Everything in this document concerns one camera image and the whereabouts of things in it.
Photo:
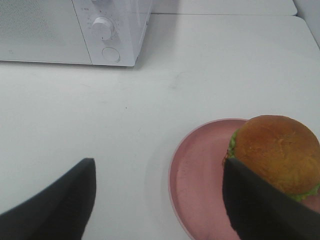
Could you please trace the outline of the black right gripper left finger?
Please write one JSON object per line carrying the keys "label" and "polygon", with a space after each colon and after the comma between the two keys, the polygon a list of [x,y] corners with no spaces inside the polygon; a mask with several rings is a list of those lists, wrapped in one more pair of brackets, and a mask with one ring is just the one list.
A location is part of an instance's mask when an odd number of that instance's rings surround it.
{"label": "black right gripper left finger", "polygon": [[2,240],[80,240],[96,199],[96,164],[84,158],[51,185],[1,213]]}

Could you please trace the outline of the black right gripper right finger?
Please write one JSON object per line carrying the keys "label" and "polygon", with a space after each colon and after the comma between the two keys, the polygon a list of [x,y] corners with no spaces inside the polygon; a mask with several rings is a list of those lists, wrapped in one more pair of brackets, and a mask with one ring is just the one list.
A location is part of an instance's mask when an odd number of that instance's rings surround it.
{"label": "black right gripper right finger", "polygon": [[223,202],[242,240],[318,240],[320,214],[280,192],[235,158],[223,169]]}

